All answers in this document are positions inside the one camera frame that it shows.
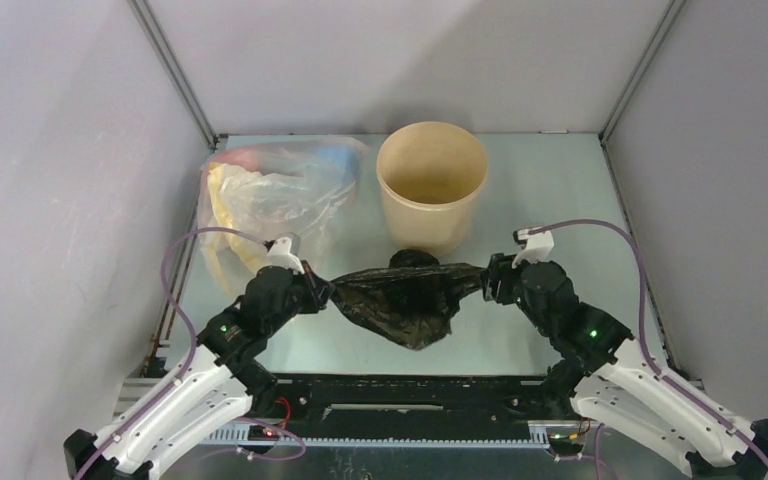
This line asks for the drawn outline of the black trash bag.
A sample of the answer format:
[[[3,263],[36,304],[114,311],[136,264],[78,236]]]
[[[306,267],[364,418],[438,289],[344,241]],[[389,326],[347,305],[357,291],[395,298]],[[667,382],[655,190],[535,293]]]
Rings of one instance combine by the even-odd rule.
[[[402,249],[384,268],[334,279],[331,301],[351,323],[419,351],[451,333],[461,300],[482,289],[484,272],[469,263],[443,264],[428,252]]]

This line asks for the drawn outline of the clear plastic bag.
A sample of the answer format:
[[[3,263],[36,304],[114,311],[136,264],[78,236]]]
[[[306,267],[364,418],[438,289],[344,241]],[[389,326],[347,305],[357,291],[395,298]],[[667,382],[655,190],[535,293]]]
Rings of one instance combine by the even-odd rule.
[[[351,137],[266,142],[227,149],[202,168],[196,223],[200,251],[229,298],[266,266],[266,250],[244,236],[300,239],[313,265],[331,255],[348,220],[367,146]]]

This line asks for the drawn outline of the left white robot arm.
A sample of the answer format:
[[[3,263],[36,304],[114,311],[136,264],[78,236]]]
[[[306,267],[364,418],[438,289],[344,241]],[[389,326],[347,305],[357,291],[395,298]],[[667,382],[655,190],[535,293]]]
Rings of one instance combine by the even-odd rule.
[[[277,379],[257,356],[291,319],[325,309],[334,291],[307,263],[261,269],[145,396],[98,432],[78,429],[64,441],[69,477],[157,479],[224,424],[271,412]]]

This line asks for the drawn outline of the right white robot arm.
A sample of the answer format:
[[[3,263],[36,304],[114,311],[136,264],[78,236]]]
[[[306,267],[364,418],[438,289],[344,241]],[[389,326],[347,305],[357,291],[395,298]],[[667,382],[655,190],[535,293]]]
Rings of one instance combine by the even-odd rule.
[[[516,305],[562,359],[541,392],[556,418],[573,412],[660,455],[691,479],[763,479],[768,419],[749,421],[644,354],[628,327],[576,295],[555,262],[492,255],[486,300]]]

